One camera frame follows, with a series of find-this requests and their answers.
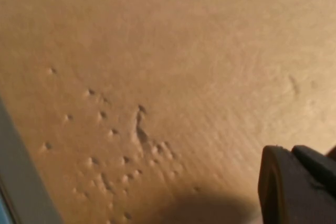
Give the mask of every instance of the wooden surface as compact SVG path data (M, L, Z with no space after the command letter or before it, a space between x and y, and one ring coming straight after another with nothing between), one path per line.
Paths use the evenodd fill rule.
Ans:
M65 223L245 223L264 145L334 145L335 24L335 0L0 0L0 94Z

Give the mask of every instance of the metal edge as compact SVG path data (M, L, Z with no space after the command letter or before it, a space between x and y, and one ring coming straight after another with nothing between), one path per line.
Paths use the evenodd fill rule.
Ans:
M63 223L0 98L0 179L10 211L22 224Z

